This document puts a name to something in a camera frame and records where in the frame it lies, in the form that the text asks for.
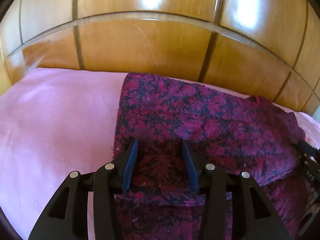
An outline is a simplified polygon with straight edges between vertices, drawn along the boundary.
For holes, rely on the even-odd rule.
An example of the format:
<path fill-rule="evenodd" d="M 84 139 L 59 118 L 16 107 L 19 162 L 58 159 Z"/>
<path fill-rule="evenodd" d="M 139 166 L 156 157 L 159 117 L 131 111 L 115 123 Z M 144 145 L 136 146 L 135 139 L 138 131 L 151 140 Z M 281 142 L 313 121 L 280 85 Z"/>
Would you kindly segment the pink bedspread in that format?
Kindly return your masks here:
<path fill-rule="evenodd" d="M 72 170 L 97 170 L 112 160 L 120 93 L 126 73 L 37 68 L 1 96 L 1 208 L 22 239 L 28 239 L 51 196 Z M 284 222 L 298 225 L 318 213 L 313 189 L 298 201 L 302 182 L 280 197 L 273 187 Z M 195 239 L 190 222 L 195 207 L 146 206 L 133 202 L 124 215 L 127 239 Z"/>

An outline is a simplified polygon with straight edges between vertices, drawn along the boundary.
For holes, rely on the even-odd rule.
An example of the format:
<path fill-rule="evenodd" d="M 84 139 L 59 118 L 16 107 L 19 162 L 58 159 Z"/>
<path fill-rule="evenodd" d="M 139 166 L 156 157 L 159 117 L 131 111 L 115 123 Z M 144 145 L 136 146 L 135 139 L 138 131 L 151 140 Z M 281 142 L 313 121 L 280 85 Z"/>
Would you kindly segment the red floral knit sweater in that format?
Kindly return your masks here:
<path fill-rule="evenodd" d="M 127 75 L 114 153 L 135 139 L 139 154 L 130 190 L 116 198 L 123 239 L 196 239 L 204 196 L 190 188 L 183 141 L 225 172 L 248 171 L 297 238 L 311 186 L 298 169 L 294 144 L 317 144 L 306 132 L 295 113 L 262 97 L 240 98 L 158 75 Z"/>

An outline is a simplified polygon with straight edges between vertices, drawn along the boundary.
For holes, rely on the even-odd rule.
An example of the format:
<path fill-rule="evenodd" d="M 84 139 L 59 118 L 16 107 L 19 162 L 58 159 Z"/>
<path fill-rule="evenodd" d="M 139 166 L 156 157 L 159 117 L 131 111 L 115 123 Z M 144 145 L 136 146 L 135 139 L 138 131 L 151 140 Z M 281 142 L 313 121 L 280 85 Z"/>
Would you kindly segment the wooden panel headboard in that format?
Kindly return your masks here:
<path fill-rule="evenodd" d="M 309 0 L 4 0 L 1 92 L 37 67 L 140 72 L 319 110 Z"/>

